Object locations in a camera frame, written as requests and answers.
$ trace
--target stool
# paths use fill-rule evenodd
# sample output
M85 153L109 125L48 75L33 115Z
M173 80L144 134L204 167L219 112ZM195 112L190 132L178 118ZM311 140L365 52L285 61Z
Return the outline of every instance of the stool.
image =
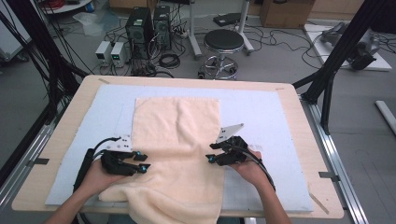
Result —
M204 78L205 74L214 79L236 79L238 64L226 57L226 54L236 53L244 47L244 38L237 32L230 30L214 30L205 35L205 47L214 51L218 56L207 59L198 72L198 78Z

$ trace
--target round stool seat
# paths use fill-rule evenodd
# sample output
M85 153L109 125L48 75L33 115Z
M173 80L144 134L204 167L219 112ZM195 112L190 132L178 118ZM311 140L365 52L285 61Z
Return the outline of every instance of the round stool seat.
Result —
M205 35L205 46L220 53L235 53L244 47L244 38L230 30L214 30Z

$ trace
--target wooden table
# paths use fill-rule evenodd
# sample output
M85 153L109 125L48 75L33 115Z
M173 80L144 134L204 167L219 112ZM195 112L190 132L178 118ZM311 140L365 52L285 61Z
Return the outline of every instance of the wooden table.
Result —
M321 178L318 172L327 172L326 165L311 131L308 120L295 89L285 83L262 83L242 81L220 81L200 79L156 78L156 77L106 77L88 76L82 82L73 101L67 107L52 137L43 149L40 158L48 158L47 165L36 164L21 186L12 208L18 211L53 211L45 201L57 175L64 153L70 147L85 114L90 108L101 85L142 85L187 88L213 88L251 91L276 91L283 106L294 146L307 182L314 211L312 213L289 213L290 217L341 218L342 205L329 178ZM84 207L82 212L124 213L127 208ZM262 217L263 213L251 211L230 213L222 211L221 216Z

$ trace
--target towel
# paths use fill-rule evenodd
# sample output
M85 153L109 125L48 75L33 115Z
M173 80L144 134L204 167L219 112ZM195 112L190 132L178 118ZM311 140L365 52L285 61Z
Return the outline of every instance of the towel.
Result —
M106 189L99 199L128 201L129 215L137 223L216 223L224 167L210 164L205 155L216 153L209 145L219 130L219 100L136 99L133 149L148 155L144 163L151 166L147 173Z

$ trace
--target human arm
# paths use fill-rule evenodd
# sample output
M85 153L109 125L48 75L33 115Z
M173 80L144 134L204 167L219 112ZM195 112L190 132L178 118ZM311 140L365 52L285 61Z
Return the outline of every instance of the human arm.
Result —
M124 177L124 175L108 174L103 169L100 160L94 161L79 188L44 223L71 223L78 211L91 196L102 192L112 183Z
M260 152L251 152L259 159L262 157ZM245 161L230 166L258 191L260 199L262 200L262 207L264 208L267 224L291 223L280 200L277 198L274 188L257 163L254 161Z

